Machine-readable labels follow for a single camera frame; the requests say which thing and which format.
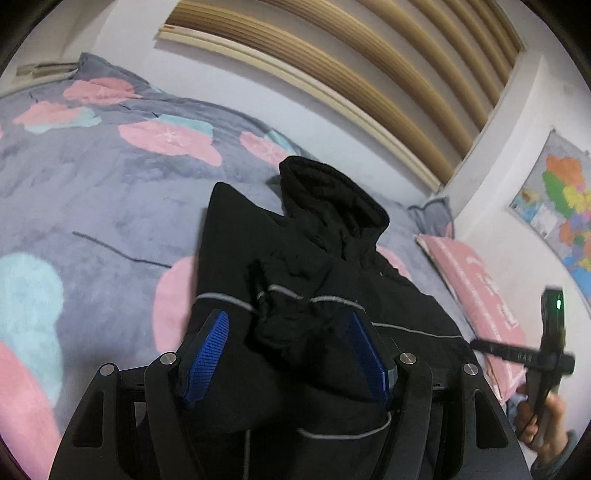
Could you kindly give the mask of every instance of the handheld device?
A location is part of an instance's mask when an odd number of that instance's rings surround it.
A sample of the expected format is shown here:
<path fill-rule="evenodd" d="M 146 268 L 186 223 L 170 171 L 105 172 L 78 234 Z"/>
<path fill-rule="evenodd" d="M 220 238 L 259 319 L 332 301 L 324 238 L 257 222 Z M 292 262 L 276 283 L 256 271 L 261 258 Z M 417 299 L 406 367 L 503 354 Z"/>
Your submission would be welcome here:
<path fill-rule="evenodd" d="M 541 311 L 544 330 L 540 351 L 560 355 L 564 351 L 566 343 L 564 293 L 562 288 L 547 287 L 544 290 Z M 532 441 L 534 447 L 540 447 L 544 442 L 545 432 L 551 417 L 550 412 L 546 409 L 545 401 L 550 391 L 553 393 L 558 392 L 561 378 L 562 375 L 558 371 L 546 375 L 536 370 L 527 372 L 528 402 L 534 414 L 538 417 L 538 433 Z"/>
<path fill-rule="evenodd" d="M 470 343 L 474 350 L 498 356 L 503 360 L 523 364 L 528 368 L 528 402 L 538 417 L 538 433 L 532 445 L 544 442 L 551 414 L 545 402 L 550 391 L 556 393 L 563 375 L 574 372 L 574 355 L 564 352 L 564 293 L 560 287 L 546 287 L 542 294 L 541 317 L 544 326 L 540 350 L 505 345 L 477 339 Z"/>

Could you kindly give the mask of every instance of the pink pillowcase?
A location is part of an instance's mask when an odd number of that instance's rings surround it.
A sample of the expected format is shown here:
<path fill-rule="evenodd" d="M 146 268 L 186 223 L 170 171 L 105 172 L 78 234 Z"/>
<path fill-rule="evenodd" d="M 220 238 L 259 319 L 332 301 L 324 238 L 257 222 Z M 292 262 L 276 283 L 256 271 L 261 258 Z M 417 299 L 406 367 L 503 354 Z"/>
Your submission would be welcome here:
<path fill-rule="evenodd" d="M 524 331 L 473 249 L 458 240 L 430 235 L 419 235 L 417 243 L 439 270 L 479 338 L 525 345 Z M 524 367 L 492 355 L 485 358 L 491 388 L 500 402 L 506 402 L 521 383 Z"/>

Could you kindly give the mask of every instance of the person's hand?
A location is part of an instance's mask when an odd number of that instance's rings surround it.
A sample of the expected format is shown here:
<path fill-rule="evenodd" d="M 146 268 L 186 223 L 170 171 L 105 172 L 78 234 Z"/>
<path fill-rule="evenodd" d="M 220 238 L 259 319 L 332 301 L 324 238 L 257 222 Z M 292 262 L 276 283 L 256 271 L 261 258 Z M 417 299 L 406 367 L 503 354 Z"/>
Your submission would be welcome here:
<path fill-rule="evenodd" d="M 527 394 L 527 386 L 520 386 L 517 389 L 517 393 Z M 515 418 L 517 432 L 523 431 L 519 440 L 538 454 L 540 465 L 549 463 L 554 458 L 558 457 L 569 441 L 569 438 L 566 435 L 566 429 L 564 428 L 564 415 L 566 414 L 566 402 L 564 399 L 557 394 L 550 392 L 548 398 L 546 398 L 546 408 L 552 414 L 552 418 L 546 429 L 544 443 L 538 448 L 531 445 L 535 434 L 538 433 L 538 418 L 537 416 L 531 418 L 533 411 L 527 401 L 523 401 L 517 406 L 517 416 Z M 531 419 L 531 421 L 526 427 L 525 424 L 529 419 Z"/>

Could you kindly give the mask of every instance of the poster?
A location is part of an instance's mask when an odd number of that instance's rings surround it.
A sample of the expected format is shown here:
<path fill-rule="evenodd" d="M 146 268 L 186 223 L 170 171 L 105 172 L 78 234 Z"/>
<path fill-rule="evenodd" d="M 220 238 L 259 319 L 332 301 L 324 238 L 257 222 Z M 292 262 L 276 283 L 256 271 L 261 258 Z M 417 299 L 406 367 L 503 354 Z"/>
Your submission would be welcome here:
<path fill-rule="evenodd" d="M 591 305 L 591 159 L 550 132 L 510 208 L 558 255 Z"/>

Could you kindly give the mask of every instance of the gray piping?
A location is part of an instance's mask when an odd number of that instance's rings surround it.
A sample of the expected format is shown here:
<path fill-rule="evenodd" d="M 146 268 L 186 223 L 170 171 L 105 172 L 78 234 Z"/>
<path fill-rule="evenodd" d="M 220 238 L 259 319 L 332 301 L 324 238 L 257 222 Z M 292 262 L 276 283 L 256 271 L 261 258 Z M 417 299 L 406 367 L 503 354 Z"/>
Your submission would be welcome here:
<path fill-rule="evenodd" d="M 297 429 L 297 433 L 311 440 L 361 440 L 365 437 L 372 436 L 373 434 L 381 432 L 383 429 L 388 428 L 391 422 L 392 414 L 388 412 L 388 420 L 386 420 L 386 423 L 384 423 L 381 427 L 378 427 L 365 433 L 359 433 L 357 435 L 322 435 L 320 433 L 310 433 L 304 429 Z"/>
<path fill-rule="evenodd" d="M 225 293 L 216 293 L 216 292 L 208 291 L 206 293 L 202 293 L 201 295 L 197 295 L 197 298 L 195 298 L 195 301 L 198 301 L 201 299 L 213 299 L 213 300 L 226 301 L 228 303 L 233 303 L 234 305 L 237 305 L 245 310 L 248 310 L 249 312 L 255 311 L 254 307 L 250 303 L 247 303 L 243 300 L 237 299 L 236 297 L 226 295 Z"/>
<path fill-rule="evenodd" d="M 463 338 L 462 335 L 435 335 L 434 333 L 427 333 L 422 332 L 421 330 L 411 330 L 410 328 L 401 327 L 398 325 L 390 325 L 389 323 L 374 323 L 372 322 L 374 327 L 386 327 L 386 328 L 396 328 L 396 330 L 404 330 L 405 332 L 409 333 L 419 333 L 420 335 L 427 335 L 428 337 L 435 337 L 435 338 Z"/>
<path fill-rule="evenodd" d="M 312 303 L 316 303 L 317 301 L 335 301 L 337 303 L 348 305 L 349 307 L 355 307 L 356 309 L 363 310 L 365 312 L 365 309 L 359 303 L 355 303 L 354 301 L 347 300 L 341 297 L 336 297 L 334 295 L 322 295 L 320 297 L 312 297 L 310 301 Z"/>
<path fill-rule="evenodd" d="M 298 295 L 293 290 L 290 290 L 289 288 L 283 287 L 281 285 L 275 285 L 275 284 L 269 285 L 268 291 L 277 291 L 279 293 L 283 293 L 283 295 L 287 295 L 288 297 L 291 297 L 291 298 L 297 299 L 297 300 L 302 300 L 304 298 L 301 295 Z"/>

